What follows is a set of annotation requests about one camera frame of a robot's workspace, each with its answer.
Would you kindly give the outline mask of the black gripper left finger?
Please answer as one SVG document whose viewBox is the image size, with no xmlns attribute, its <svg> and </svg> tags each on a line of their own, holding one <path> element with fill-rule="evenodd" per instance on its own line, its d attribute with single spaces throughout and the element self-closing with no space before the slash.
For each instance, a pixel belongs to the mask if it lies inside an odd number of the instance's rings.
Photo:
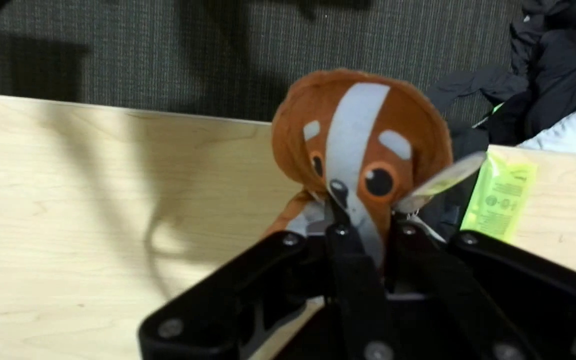
<svg viewBox="0 0 576 360">
<path fill-rule="evenodd" d="M 331 290 L 325 239 L 276 233 L 149 315 L 138 329 L 140 356 L 246 360 Z"/>
</svg>

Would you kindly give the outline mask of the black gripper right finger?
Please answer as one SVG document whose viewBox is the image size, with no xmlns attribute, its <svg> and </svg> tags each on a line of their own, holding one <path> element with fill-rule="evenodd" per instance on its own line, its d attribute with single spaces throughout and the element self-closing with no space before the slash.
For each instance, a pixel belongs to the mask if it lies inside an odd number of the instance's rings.
<svg viewBox="0 0 576 360">
<path fill-rule="evenodd" d="M 438 308 L 457 360 L 576 360 L 576 271 L 472 230 L 438 242 L 402 219 L 387 264 Z"/>
</svg>

